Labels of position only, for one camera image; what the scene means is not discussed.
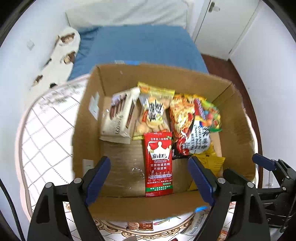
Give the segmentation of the green colourful candy bag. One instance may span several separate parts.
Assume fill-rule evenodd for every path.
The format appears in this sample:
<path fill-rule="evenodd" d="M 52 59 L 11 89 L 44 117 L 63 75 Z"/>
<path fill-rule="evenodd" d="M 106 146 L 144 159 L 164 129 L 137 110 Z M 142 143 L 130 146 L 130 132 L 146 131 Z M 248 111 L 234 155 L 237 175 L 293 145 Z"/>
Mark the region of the green colourful candy bag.
<path fill-rule="evenodd" d="M 206 99 L 198 97 L 194 99 L 195 120 L 200 122 L 200 126 L 205 126 L 209 132 L 220 132 L 221 115 L 219 109 Z"/>

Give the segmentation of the blue bed sheet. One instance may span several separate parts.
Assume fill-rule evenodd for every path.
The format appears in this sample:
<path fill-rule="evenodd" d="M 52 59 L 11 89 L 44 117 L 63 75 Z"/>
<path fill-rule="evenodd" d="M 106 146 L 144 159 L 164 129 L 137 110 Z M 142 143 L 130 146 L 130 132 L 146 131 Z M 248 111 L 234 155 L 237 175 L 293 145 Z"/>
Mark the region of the blue bed sheet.
<path fill-rule="evenodd" d="M 95 65 L 149 63 L 207 73 L 201 53 L 180 26 L 96 26 L 78 31 L 80 46 L 69 79 L 88 74 Z"/>

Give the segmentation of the white bear print pillow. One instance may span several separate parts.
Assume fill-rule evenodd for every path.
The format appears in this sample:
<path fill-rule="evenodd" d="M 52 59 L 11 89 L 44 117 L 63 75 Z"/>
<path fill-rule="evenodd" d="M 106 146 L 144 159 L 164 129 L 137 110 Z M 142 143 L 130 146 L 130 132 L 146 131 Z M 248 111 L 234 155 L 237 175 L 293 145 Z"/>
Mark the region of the white bear print pillow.
<path fill-rule="evenodd" d="M 64 84 L 73 69 L 80 46 L 80 34 L 67 27 L 58 35 L 55 47 L 47 63 L 37 75 L 31 90 L 45 92 L 51 84 Z"/>

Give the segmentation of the white wardrobe door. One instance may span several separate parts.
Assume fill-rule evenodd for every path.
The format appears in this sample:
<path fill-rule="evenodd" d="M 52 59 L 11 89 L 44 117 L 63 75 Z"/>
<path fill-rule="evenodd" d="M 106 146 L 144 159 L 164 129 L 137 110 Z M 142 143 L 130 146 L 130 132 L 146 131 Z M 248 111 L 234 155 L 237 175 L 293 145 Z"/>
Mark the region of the white wardrobe door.
<path fill-rule="evenodd" d="M 228 60 L 259 5 L 259 1 L 204 1 L 193 40 L 204 54 Z"/>

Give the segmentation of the red tall spicy snack packet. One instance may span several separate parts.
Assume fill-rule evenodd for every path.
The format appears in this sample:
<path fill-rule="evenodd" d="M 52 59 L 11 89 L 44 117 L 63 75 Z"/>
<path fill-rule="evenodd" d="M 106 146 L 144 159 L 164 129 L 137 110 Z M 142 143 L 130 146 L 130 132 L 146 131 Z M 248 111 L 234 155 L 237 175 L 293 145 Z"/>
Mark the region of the red tall spicy snack packet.
<path fill-rule="evenodd" d="M 144 134 L 145 196 L 173 193 L 172 134 L 168 131 Z"/>

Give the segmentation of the yellow clear cookie bag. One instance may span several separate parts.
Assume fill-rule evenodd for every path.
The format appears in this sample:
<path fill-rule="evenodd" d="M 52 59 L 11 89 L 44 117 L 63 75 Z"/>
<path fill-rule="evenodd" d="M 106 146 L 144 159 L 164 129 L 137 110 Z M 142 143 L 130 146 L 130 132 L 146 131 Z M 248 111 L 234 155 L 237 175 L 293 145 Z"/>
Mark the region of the yellow clear cookie bag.
<path fill-rule="evenodd" d="M 142 106 L 135 122 L 133 140 L 142 140 L 145 133 L 169 132 L 167 110 L 175 90 L 159 88 L 139 82 L 139 101 Z"/>

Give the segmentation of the orange noodle snack bag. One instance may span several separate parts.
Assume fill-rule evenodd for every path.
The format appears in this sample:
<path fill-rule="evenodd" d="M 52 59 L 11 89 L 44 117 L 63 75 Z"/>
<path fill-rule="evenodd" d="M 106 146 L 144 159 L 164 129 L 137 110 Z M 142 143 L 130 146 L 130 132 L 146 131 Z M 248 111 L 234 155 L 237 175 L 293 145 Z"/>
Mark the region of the orange noodle snack bag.
<path fill-rule="evenodd" d="M 176 94 L 170 102 L 170 125 L 173 134 L 173 159 L 201 154 L 211 144 L 203 97 Z"/>

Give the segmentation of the white quilt embroidered flower frame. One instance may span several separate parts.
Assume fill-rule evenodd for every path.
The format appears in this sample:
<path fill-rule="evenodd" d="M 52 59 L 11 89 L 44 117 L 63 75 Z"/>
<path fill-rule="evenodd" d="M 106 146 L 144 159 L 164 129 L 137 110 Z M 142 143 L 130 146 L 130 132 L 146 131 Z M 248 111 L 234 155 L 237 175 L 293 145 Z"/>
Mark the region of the white quilt embroidered flower frame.
<path fill-rule="evenodd" d="M 28 108 L 20 123 L 16 140 L 16 159 L 20 166 L 20 182 L 26 196 L 23 207 L 29 216 L 32 216 L 46 183 L 64 185 L 75 178 L 72 139 L 79 105 L 90 75 L 80 76 L 47 90 Z M 257 137 L 247 114 L 246 118 L 256 153 Z M 212 133 L 210 139 L 217 155 L 222 156 L 222 150 L 215 148 L 215 144 L 220 141 L 219 133 Z M 87 160 L 83 172 L 95 164 Z M 192 240 L 194 236 L 193 232 L 188 231 L 194 219 L 193 212 L 155 220 L 94 219 L 106 240 L 124 240 L 131 236 L 138 240 Z"/>

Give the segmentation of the white chocolate wafer packet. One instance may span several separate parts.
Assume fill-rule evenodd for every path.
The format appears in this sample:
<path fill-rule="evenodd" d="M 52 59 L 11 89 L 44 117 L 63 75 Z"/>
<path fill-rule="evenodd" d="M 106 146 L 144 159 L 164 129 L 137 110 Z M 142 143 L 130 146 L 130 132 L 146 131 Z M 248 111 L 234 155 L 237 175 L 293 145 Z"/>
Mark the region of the white chocolate wafer packet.
<path fill-rule="evenodd" d="M 130 144 L 133 113 L 139 94 L 140 89 L 133 87 L 105 99 L 100 140 Z"/>

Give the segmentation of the cardboard box blue printed outside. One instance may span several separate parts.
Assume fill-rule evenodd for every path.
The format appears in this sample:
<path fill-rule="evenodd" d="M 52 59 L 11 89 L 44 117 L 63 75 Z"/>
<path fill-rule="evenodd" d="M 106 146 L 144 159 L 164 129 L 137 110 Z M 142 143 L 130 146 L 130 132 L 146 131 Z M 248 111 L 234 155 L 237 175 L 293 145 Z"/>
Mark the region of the cardboard box blue printed outside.
<path fill-rule="evenodd" d="M 197 94 L 217 106 L 222 130 L 215 148 L 222 150 L 224 169 L 230 168 L 248 180 L 254 179 L 254 141 L 241 94 L 232 82 L 163 65 L 97 65 L 88 78 L 72 139 L 76 177 L 83 176 L 87 160 L 97 163 L 107 156 L 111 162 L 109 175 L 96 195 L 96 201 L 89 206 L 93 217 L 110 221 L 155 220 L 189 213 L 204 204 L 198 191 L 189 191 L 192 177 L 187 159 L 173 161 L 172 194 L 146 197 L 142 141 L 126 145 L 100 140 L 102 115 L 111 96 L 135 87 L 138 82 L 178 93 Z"/>

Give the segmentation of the white grey pillow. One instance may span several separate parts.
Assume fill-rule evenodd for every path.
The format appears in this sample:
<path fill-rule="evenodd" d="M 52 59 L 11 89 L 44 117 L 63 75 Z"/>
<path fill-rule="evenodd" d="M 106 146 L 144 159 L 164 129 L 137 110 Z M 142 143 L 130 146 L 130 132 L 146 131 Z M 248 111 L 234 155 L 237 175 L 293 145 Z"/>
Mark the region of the white grey pillow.
<path fill-rule="evenodd" d="M 94 26 L 169 25 L 185 28 L 186 1 L 94 1 L 66 11 L 76 30 Z"/>

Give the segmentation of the yellow snack packet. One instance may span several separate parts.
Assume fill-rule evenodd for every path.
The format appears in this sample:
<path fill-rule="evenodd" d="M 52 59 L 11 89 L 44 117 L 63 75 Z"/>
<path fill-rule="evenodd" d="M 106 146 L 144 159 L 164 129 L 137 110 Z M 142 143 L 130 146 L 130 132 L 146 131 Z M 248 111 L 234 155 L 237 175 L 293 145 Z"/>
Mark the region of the yellow snack packet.
<path fill-rule="evenodd" d="M 225 157 L 217 155 L 213 143 L 210 144 L 206 151 L 200 154 L 193 154 L 193 157 L 197 157 L 202 165 L 209 169 L 217 178 L 222 176 Z"/>

